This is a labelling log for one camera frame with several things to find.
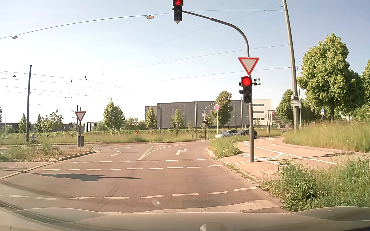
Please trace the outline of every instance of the traffic light pole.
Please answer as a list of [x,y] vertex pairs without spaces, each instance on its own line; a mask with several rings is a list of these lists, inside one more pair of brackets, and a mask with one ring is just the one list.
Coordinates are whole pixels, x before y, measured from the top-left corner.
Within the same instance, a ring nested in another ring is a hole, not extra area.
[[[242,30],[240,30],[238,27],[236,27],[233,24],[229,24],[227,22],[224,22],[224,21],[221,21],[221,20],[218,20],[218,19],[215,19],[215,18],[206,17],[206,16],[203,16],[203,15],[200,15],[200,14],[197,14],[197,13],[192,13],[192,12],[188,12],[188,11],[185,11],[185,10],[183,10],[182,13],[187,13],[187,14],[190,14],[190,15],[193,15],[193,16],[205,18],[205,19],[211,20],[213,22],[216,22],[216,23],[219,23],[219,24],[224,24],[224,25],[232,27],[233,29],[236,29],[242,35],[243,39],[245,40],[246,56],[249,58],[248,39],[246,38],[246,36],[242,32]],[[248,113],[249,113],[249,162],[253,162],[254,161],[254,123],[253,123],[253,114],[252,114],[252,100],[249,103],[249,112]]]

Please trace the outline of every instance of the white arrow marking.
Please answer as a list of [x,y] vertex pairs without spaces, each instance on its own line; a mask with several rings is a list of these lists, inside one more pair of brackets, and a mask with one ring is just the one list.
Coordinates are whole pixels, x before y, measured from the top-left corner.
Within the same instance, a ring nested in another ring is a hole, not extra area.
[[175,153],[175,155],[176,155],[176,156],[177,156],[177,155],[179,155],[179,153],[180,153],[181,151],[188,151],[188,150],[186,150],[186,149],[184,149],[184,150],[178,150],[178,151]]

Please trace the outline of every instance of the yield sign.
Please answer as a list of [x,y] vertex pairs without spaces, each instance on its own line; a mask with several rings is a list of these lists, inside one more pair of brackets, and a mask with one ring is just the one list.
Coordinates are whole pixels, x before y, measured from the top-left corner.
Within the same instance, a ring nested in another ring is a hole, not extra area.
[[81,122],[82,118],[84,118],[86,111],[76,111],[75,114],[78,118],[78,120]]
[[246,73],[250,75],[260,58],[239,57],[238,59],[245,69]]

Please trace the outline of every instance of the curb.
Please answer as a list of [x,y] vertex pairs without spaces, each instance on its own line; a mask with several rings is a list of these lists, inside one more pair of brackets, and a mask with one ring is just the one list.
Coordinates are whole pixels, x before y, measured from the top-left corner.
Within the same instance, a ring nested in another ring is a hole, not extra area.
[[95,151],[90,151],[90,152],[87,152],[87,153],[81,153],[81,154],[76,154],[76,155],[72,155],[72,156],[62,157],[62,158],[59,158],[58,160],[56,160],[54,162],[49,162],[49,163],[46,163],[46,164],[42,164],[42,165],[38,165],[38,166],[32,167],[30,169],[26,169],[26,170],[22,170],[22,171],[13,173],[13,174],[2,176],[2,177],[0,177],[0,180],[5,179],[5,178],[8,178],[8,177],[11,177],[11,176],[15,176],[15,175],[20,174],[20,173],[24,173],[24,172],[28,172],[28,171],[31,171],[31,170],[34,170],[34,169],[38,169],[38,168],[43,167],[43,166],[46,166],[46,165],[54,164],[54,163],[57,163],[57,162],[62,161],[62,160],[68,160],[68,159],[72,159],[72,158],[76,158],[76,157],[81,157],[81,156],[89,155],[89,154],[93,154],[93,153],[95,153]]

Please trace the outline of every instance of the tall grass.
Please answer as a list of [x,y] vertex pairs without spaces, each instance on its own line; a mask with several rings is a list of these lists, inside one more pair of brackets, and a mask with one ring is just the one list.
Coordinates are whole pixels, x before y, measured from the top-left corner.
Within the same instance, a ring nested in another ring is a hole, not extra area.
[[261,187],[284,201],[290,212],[331,207],[370,207],[370,159],[349,160],[345,165],[310,170],[300,163],[282,161],[280,177]]
[[285,143],[355,152],[370,152],[370,123],[336,122],[288,132]]

